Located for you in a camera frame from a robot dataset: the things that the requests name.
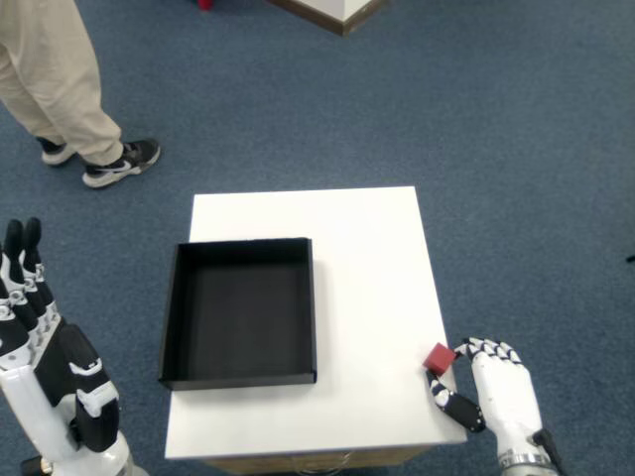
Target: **wooden drawer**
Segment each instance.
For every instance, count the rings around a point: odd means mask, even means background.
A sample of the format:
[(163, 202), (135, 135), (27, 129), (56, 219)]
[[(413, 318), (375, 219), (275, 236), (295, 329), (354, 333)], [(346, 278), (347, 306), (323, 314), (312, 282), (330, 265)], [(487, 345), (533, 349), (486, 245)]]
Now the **wooden drawer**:
[(392, 466), (408, 461), (428, 449), (430, 449), (429, 446), (415, 446), (254, 458), (212, 459), (205, 462), (231, 474), (301, 472), (303, 470), (316, 471), (334, 468)]

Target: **white shoe sole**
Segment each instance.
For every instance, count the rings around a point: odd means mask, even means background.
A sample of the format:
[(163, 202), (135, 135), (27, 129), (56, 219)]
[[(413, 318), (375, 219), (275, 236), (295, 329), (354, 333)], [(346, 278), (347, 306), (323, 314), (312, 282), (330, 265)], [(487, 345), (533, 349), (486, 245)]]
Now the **white shoe sole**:
[(85, 185), (89, 186), (90, 188), (103, 188), (105, 186), (109, 186), (114, 183), (117, 183), (118, 181), (124, 179), (125, 177), (131, 176), (131, 175), (137, 176), (141, 172), (144, 172), (149, 166), (151, 166), (154, 162), (156, 162), (157, 159), (159, 159), (160, 155), (161, 155), (161, 147), (157, 149), (157, 152), (155, 153), (154, 156), (152, 156), (152, 159), (146, 162), (143, 166), (133, 167), (132, 169), (126, 172), (111, 172), (108, 174), (104, 174), (103, 176), (99, 178), (93, 178), (89, 174), (84, 172), (83, 176), (81, 176), (81, 180), (84, 182)]
[(66, 144), (63, 150), (57, 154), (47, 154), (46, 152), (42, 152), (42, 162), (44, 162), (47, 166), (60, 166), (74, 156), (74, 154), (75, 151)]

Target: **red cube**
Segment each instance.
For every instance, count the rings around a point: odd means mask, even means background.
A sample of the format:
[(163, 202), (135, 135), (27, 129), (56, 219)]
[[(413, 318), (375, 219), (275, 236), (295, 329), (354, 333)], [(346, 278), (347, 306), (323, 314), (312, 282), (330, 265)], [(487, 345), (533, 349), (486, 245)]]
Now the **red cube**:
[(424, 362), (424, 367), (440, 377), (449, 368), (455, 358), (456, 354), (454, 354), (453, 350), (449, 350), (442, 344), (437, 344), (428, 355), (426, 362)]

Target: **white robotic hand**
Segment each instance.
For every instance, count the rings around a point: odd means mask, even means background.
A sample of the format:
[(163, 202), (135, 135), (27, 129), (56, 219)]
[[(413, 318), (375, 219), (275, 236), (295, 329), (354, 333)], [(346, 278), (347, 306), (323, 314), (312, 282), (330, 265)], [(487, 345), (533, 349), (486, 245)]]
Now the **white robotic hand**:
[(470, 431), (491, 429), (505, 474), (532, 466), (543, 468), (540, 474), (558, 474), (557, 469), (564, 475), (551, 435), (543, 429), (531, 375), (517, 352), (505, 342), (473, 337), (464, 339), (454, 352), (471, 362), (479, 405), (449, 390), (428, 371), (437, 406)]

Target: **red object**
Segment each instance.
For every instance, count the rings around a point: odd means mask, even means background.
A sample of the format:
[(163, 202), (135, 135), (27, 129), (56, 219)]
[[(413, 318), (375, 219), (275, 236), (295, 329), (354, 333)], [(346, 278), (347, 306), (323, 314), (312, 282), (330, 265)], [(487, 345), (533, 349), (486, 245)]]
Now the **red object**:
[(198, 7), (200, 7), (201, 10), (211, 10), (213, 4), (213, 0), (198, 0)]
[(456, 354), (454, 354), (453, 350), (449, 350), (444, 345), (437, 344), (428, 355), (426, 362), (424, 362), (424, 367), (440, 377), (449, 368), (455, 358)]

